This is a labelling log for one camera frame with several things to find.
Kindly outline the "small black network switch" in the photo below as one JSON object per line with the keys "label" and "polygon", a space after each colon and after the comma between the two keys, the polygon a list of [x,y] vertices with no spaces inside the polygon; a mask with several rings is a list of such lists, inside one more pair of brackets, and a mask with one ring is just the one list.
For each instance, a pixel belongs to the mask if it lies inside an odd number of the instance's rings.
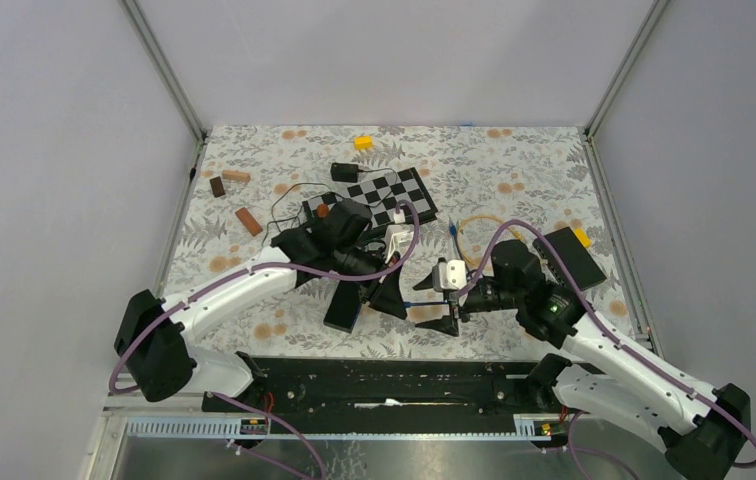
{"label": "small black network switch", "polygon": [[323,318],[323,325],[349,334],[354,329],[361,307],[360,286],[340,282]]}

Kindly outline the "black power adapter with cable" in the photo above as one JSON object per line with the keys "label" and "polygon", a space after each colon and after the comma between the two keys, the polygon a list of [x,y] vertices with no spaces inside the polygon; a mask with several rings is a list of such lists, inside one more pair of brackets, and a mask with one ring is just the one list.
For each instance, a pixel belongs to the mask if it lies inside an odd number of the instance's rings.
{"label": "black power adapter with cable", "polygon": [[[342,182],[342,183],[357,183],[359,176],[361,174],[374,174],[374,173],[391,173],[395,177],[398,177],[398,172],[392,168],[365,169],[362,166],[355,163],[339,163],[339,162],[333,162],[330,167],[331,179],[335,182]],[[268,222],[268,226],[274,226],[278,230],[278,232],[281,233],[282,232],[282,228],[280,227],[281,223],[285,223],[288,221],[296,221],[300,219],[301,217],[300,213],[297,213],[291,217],[278,219],[275,215],[275,209],[277,205],[282,200],[284,200],[292,191],[294,191],[297,187],[303,187],[303,186],[320,186],[320,187],[325,188],[324,191],[320,192],[317,195],[314,195],[314,198],[321,198],[323,195],[326,195],[326,194],[330,194],[333,198],[340,197],[340,194],[332,191],[331,187],[327,185],[326,183],[322,183],[322,182],[294,183],[290,187],[288,187],[277,200],[273,202],[272,206],[270,207],[271,220]]]}

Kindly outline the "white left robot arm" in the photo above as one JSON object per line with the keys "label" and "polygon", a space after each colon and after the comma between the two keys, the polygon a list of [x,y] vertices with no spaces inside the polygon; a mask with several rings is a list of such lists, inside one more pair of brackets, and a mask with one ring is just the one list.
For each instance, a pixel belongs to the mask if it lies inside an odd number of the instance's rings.
{"label": "white left robot arm", "polygon": [[265,387],[246,360],[197,343],[237,313],[316,278],[349,284],[356,304],[406,319],[399,273],[419,241],[418,212],[410,201],[396,203],[386,232],[410,242],[395,247],[385,240],[382,256],[359,246],[371,221],[369,207],[344,199],[324,217],[282,231],[258,254],[206,283],[164,298],[150,290],[135,294],[114,340],[119,360],[109,377],[110,392],[140,391],[149,402],[179,392],[213,392],[225,394],[239,410],[255,409]]}

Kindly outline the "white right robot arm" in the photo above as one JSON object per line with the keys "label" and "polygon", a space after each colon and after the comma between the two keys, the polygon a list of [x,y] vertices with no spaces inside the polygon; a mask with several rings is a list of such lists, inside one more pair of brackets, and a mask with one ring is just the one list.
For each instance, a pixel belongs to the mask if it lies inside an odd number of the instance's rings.
{"label": "white right robot arm", "polygon": [[445,295],[449,313],[424,328],[449,335],[471,313],[513,310],[521,327],[603,372],[598,377],[555,354],[530,374],[529,402],[598,416],[639,436],[687,479],[722,479],[751,426],[750,398],[733,384],[716,388],[676,368],[581,304],[578,292],[546,278],[519,240],[495,245],[493,273],[471,280],[462,260],[440,259],[416,284]]}

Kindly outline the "black white checkerboard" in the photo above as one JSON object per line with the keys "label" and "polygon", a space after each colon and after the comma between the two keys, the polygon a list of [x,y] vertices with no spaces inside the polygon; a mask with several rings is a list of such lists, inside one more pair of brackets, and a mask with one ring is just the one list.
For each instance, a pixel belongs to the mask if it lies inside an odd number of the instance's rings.
{"label": "black white checkerboard", "polygon": [[414,205],[420,224],[435,221],[438,213],[437,206],[415,168],[390,171],[380,177],[345,186],[340,192],[310,197],[302,202],[302,209],[307,220],[314,220],[318,219],[321,205],[332,208],[343,199],[351,199],[370,208],[372,223],[369,231],[375,233],[383,233],[393,222],[399,200]]}

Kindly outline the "orange piece on checkerboard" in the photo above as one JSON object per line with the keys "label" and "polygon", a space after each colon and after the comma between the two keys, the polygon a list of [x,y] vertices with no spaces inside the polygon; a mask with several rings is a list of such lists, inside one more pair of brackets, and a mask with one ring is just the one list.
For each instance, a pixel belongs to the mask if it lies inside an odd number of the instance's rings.
{"label": "orange piece on checkerboard", "polygon": [[330,207],[326,204],[320,204],[316,212],[319,218],[325,218],[330,212]]}

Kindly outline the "reddish brown wooden block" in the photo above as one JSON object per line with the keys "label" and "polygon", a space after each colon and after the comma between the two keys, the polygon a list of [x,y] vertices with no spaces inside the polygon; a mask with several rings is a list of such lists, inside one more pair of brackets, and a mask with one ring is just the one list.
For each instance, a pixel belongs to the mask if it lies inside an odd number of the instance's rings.
{"label": "reddish brown wooden block", "polygon": [[247,208],[238,209],[235,216],[251,236],[256,237],[264,231],[262,225]]}

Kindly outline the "yellow block at right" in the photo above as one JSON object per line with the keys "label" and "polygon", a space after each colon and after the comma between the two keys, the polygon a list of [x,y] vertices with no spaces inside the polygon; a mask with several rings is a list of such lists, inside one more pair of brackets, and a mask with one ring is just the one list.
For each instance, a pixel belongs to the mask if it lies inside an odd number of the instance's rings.
{"label": "yellow block at right", "polygon": [[589,235],[583,228],[574,228],[573,233],[585,249],[591,248],[591,246],[593,245],[593,240],[589,237]]}

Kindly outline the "floral patterned table mat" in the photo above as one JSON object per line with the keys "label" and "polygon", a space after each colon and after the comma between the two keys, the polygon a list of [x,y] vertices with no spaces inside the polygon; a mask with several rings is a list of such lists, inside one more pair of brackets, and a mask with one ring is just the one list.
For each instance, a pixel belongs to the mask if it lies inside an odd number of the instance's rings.
{"label": "floral patterned table mat", "polygon": [[[374,147],[356,150],[353,141],[371,136]],[[297,182],[322,182],[332,191],[333,162],[365,169],[415,168],[438,208],[425,225],[413,257],[404,265],[401,287],[412,303],[406,320],[363,309],[351,333],[323,325],[336,284],[314,280],[270,298],[214,329],[205,347],[253,355],[536,360],[549,351],[528,335],[511,312],[479,314],[458,337],[415,325],[438,318],[431,291],[412,287],[439,257],[458,252],[479,262],[496,228],[520,219],[541,232],[583,228],[593,240],[590,253],[607,280],[588,292],[590,303],[613,325],[640,337],[644,330],[631,313],[614,248],[603,220],[584,145],[574,127],[428,126],[234,126],[214,127],[197,170],[181,234],[163,294],[173,294],[230,270],[255,255],[278,230],[268,226],[270,207]],[[251,175],[240,183],[223,170]],[[209,180],[221,177],[226,195],[214,198]],[[302,202],[324,191],[297,187],[275,209],[278,219],[301,214]],[[247,208],[264,228],[251,236],[235,216]],[[282,229],[299,220],[281,223]]]}

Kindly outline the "light tan wooden block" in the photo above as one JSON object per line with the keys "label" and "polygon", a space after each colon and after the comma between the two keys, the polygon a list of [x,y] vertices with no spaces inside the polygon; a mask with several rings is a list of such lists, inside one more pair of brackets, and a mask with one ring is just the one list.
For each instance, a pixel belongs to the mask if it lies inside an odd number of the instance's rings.
{"label": "light tan wooden block", "polygon": [[251,181],[249,173],[237,170],[223,170],[221,176],[223,179],[233,182],[248,183]]}

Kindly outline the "dark brown wooden block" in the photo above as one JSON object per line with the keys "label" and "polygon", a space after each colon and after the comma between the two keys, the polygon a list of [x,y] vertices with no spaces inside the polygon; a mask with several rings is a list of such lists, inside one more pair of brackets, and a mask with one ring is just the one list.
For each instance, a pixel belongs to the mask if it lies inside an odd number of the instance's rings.
{"label": "dark brown wooden block", "polygon": [[211,193],[214,198],[220,198],[226,195],[226,190],[221,177],[213,177],[209,180]]}

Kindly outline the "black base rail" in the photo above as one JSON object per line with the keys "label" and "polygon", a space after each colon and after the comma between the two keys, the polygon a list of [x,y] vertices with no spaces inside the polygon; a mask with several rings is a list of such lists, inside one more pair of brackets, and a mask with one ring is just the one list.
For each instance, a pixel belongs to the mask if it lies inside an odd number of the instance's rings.
{"label": "black base rail", "polygon": [[237,399],[303,434],[513,434],[514,418],[560,419],[527,361],[257,357]]}

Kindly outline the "large black network switch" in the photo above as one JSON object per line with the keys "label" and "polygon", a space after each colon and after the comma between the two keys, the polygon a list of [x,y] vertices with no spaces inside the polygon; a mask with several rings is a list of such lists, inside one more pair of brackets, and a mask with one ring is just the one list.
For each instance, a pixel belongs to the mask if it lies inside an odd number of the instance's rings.
{"label": "large black network switch", "polygon": [[571,284],[565,278],[565,274],[569,273],[576,286],[581,291],[586,291],[607,280],[606,274],[570,227],[555,230],[546,234],[545,238],[562,264],[551,257],[550,250],[540,239],[535,239],[532,245],[540,257],[547,261],[547,266],[558,283],[570,287]]}

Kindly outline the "yellow block near wall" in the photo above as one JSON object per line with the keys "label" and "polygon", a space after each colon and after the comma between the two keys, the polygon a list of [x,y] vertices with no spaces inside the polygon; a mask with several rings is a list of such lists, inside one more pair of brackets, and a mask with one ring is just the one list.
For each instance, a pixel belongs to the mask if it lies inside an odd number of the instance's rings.
{"label": "yellow block near wall", "polygon": [[366,150],[374,147],[374,140],[371,136],[359,136],[353,141],[356,150]]}

